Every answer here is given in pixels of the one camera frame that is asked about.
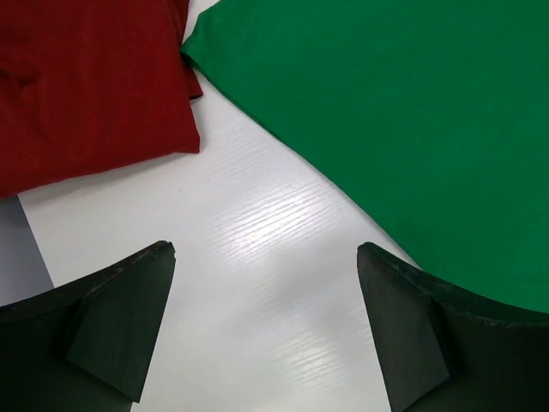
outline white surface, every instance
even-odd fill
[[[190,25],[213,0],[195,1]],[[389,411],[356,273],[403,256],[330,182],[202,78],[202,153],[21,195],[56,286],[158,239],[177,268],[136,412]]]

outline green cloth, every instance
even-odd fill
[[[549,312],[548,16],[547,0],[221,0],[183,52],[424,270]]]

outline black object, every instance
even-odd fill
[[[549,411],[548,314],[468,292],[372,243],[358,266],[393,412]]]
[[[130,411],[147,377],[174,253],[158,242],[0,308],[0,411]]]

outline gray surface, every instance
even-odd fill
[[[0,199],[0,306],[53,288],[19,199]]]

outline red cloth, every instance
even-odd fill
[[[198,152],[187,2],[0,0],[1,197]]]
[[[170,15],[172,16],[172,24],[176,31],[178,47],[181,47],[189,13],[189,0],[167,0],[167,3],[170,9]],[[185,63],[184,71],[185,78],[187,79],[187,88],[189,89],[189,97],[191,99],[196,99],[202,96],[202,89],[196,79],[195,72]]]

